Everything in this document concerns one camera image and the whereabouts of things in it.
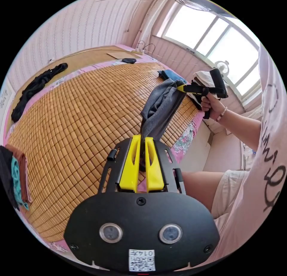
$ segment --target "white shorts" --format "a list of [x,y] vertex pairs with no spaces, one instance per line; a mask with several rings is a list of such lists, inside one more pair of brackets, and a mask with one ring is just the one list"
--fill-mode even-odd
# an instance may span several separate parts
[[222,176],[215,192],[211,214],[221,232],[233,207],[240,186],[248,176],[247,171],[228,170]]

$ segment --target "bracelet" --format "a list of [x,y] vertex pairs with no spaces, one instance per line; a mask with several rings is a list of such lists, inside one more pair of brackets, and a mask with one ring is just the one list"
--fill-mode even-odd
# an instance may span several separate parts
[[223,117],[226,111],[227,111],[227,106],[225,107],[224,111],[220,114],[220,116],[216,119],[216,121],[219,121]]

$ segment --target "blue cloth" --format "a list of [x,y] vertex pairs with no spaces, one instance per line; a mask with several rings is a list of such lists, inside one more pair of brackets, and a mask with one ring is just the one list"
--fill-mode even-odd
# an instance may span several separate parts
[[13,178],[13,188],[14,188],[15,200],[20,205],[23,205],[27,210],[29,210],[28,204],[26,202],[22,201],[19,163],[14,156],[12,156],[12,162],[11,162],[11,175]]
[[186,84],[186,80],[171,70],[158,71],[158,76],[164,80],[172,79],[173,81],[182,80]]

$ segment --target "gray towel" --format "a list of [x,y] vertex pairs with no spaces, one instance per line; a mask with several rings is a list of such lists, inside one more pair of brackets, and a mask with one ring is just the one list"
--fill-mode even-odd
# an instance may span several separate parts
[[159,141],[174,113],[183,101],[186,93],[176,88],[185,85],[182,80],[167,79],[153,89],[149,95],[141,116],[141,156],[144,154],[144,139],[152,137]]

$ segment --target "window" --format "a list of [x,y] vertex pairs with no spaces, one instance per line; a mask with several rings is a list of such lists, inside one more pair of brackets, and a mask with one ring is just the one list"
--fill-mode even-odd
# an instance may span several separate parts
[[162,37],[192,49],[211,67],[228,61],[225,81],[241,100],[257,88],[260,41],[240,20],[180,5]]

